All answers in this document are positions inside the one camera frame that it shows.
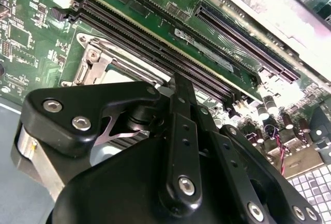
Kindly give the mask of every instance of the black dimm slot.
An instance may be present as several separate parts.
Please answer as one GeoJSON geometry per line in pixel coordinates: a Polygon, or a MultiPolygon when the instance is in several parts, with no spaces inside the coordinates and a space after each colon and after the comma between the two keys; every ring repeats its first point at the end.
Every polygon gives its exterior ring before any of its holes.
{"type": "Polygon", "coordinates": [[[191,63],[186,63],[188,61],[187,58],[182,56],[180,53],[175,50],[169,49],[162,42],[158,41],[155,38],[152,38],[150,35],[144,34],[140,29],[133,27],[129,24],[128,21],[121,17],[116,17],[116,14],[109,14],[109,9],[105,6],[97,3],[93,0],[81,0],[79,3],[80,9],[84,9],[87,12],[95,15],[97,18],[107,23],[110,26],[115,27],[117,30],[125,33],[126,35],[130,35],[132,39],[137,39],[139,37],[139,42],[143,43],[149,49],[152,49],[158,52],[161,56],[172,61],[174,64],[181,64],[182,68],[189,69],[188,71],[195,72],[196,75],[202,75],[202,79],[212,85],[215,89],[226,96],[232,96],[234,88],[221,83],[219,78],[212,75],[210,72],[206,71],[202,68],[197,68],[196,66],[191,66],[191,63]]]}
{"type": "Polygon", "coordinates": [[[80,10],[79,12],[77,12],[77,14],[69,18],[71,22],[75,22],[78,19],[90,25],[91,27],[95,28],[96,30],[100,31],[101,33],[105,34],[113,43],[115,43],[119,47],[127,48],[130,51],[135,50],[136,52],[139,53],[140,58],[146,58],[145,60],[149,61],[149,63],[153,61],[153,63],[157,63],[158,66],[163,67],[168,72],[169,71],[178,72],[181,75],[185,76],[186,78],[189,78],[199,90],[207,93],[212,98],[222,102],[226,102],[231,99],[228,95],[225,95],[224,92],[220,92],[218,86],[211,84],[203,76],[191,72],[189,69],[187,69],[189,64],[187,61],[184,61],[184,65],[182,65],[181,63],[178,63],[178,59],[169,58],[171,60],[175,60],[174,62],[171,62],[170,60],[170,62],[174,65],[171,66],[165,59],[160,58],[159,52],[153,51],[154,50],[153,47],[151,47],[151,49],[147,51],[145,48],[138,46],[137,41],[146,47],[148,47],[149,45],[145,44],[140,37],[136,36],[134,38],[131,38],[127,36],[126,34],[130,30],[123,28],[119,28],[118,30],[117,28],[109,24],[105,25],[104,23],[98,21],[95,16],[86,12],[85,10],[80,10]]]}
{"type": "Polygon", "coordinates": [[[250,73],[251,76],[252,76],[252,78],[254,78],[252,80],[253,81],[256,80],[256,76],[257,75],[256,75],[255,72],[247,69],[245,66],[243,66],[239,62],[237,62],[234,59],[228,57],[228,55],[226,55],[225,53],[223,53],[218,47],[216,47],[215,45],[213,45],[209,40],[207,40],[205,37],[202,37],[197,31],[191,29],[186,24],[183,24],[181,21],[179,21],[176,18],[170,18],[169,17],[169,14],[167,12],[165,12],[161,7],[159,7],[156,4],[154,4],[151,0],[135,0],[135,1],[141,3],[143,6],[145,6],[146,8],[148,8],[150,11],[152,11],[153,13],[155,13],[158,16],[162,17],[167,22],[169,22],[170,24],[172,24],[176,28],[178,28],[181,31],[183,31],[184,33],[186,33],[188,36],[190,36],[191,38],[193,38],[196,42],[198,42],[201,45],[203,45],[204,47],[208,48],[213,53],[215,53],[217,56],[219,56],[222,59],[228,61],[233,66],[238,67],[240,70],[244,70],[244,71],[250,73]]]}
{"type": "Polygon", "coordinates": [[[281,58],[275,53],[262,44],[255,42],[248,34],[230,23],[229,20],[207,3],[201,1],[194,15],[246,52],[270,72],[278,75],[289,83],[293,83],[300,78],[300,74],[296,73],[290,66],[282,62],[281,58]]]}
{"type": "MultiPolygon", "coordinates": [[[[166,46],[157,39],[151,39],[150,36],[142,35],[141,30],[132,28],[132,25],[126,23],[127,21],[122,21],[116,18],[115,15],[109,15],[109,10],[104,9],[102,5],[90,2],[88,0],[84,0],[81,6],[83,9],[85,9],[91,14],[99,13],[98,17],[103,22],[116,27],[118,30],[120,30],[121,28],[129,30],[126,31],[126,34],[131,35],[132,38],[136,38],[139,36],[147,47],[149,46],[149,48],[151,49],[151,46],[153,46],[153,49],[155,51],[158,51],[160,55],[162,55],[166,59],[173,61],[174,63],[181,63],[182,66],[185,66],[182,61],[187,61],[187,58],[172,49],[166,48],[166,46]]],[[[205,71],[203,68],[197,69],[196,67],[190,67],[189,69],[193,70],[196,74],[202,74],[204,79],[208,79],[209,83],[215,85],[215,87],[217,87],[219,91],[222,91],[223,94],[227,96],[231,96],[233,94],[233,89],[221,83],[216,76],[212,76],[212,74],[207,73],[207,71],[205,71]]]]}

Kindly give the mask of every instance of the electrolytic capacitor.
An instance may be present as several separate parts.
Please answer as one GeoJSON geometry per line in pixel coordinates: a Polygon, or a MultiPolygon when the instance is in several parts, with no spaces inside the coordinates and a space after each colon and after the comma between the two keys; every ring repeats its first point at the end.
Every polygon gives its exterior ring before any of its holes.
{"type": "Polygon", "coordinates": [[[292,129],[293,128],[293,123],[288,114],[282,114],[281,118],[283,119],[284,126],[286,129],[292,129]]]}
{"type": "Polygon", "coordinates": [[[255,134],[256,134],[255,138],[257,142],[259,144],[262,144],[264,142],[262,131],[260,129],[256,129],[255,134]]]}
{"type": "Polygon", "coordinates": [[[250,142],[253,146],[257,146],[257,145],[258,145],[256,137],[252,137],[252,138],[250,138],[250,139],[249,139],[249,142],[250,142]]]}
{"type": "Polygon", "coordinates": [[[267,108],[267,111],[269,114],[278,115],[278,107],[274,101],[274,98],[272,96],[266,96],[263,98],[265,107],[267,108]]]}
{"type": "Polygon", "coordinates": [[[302,130],[302,132],[304,132],[304,133],[309,133],[310,132],[308,122],[305,118],[301,118],[298,121],[298,123],[299,123],[299,128],[302,130]]]}
{"type": "Polygon", "coordinates": [[[269,118],[269,113],[268,113],[267,108],[265,107],[264,104],[258,105],[257,110],[258,110],[259,118],[262,121],[265,121],[266,119],[269,118]]]}

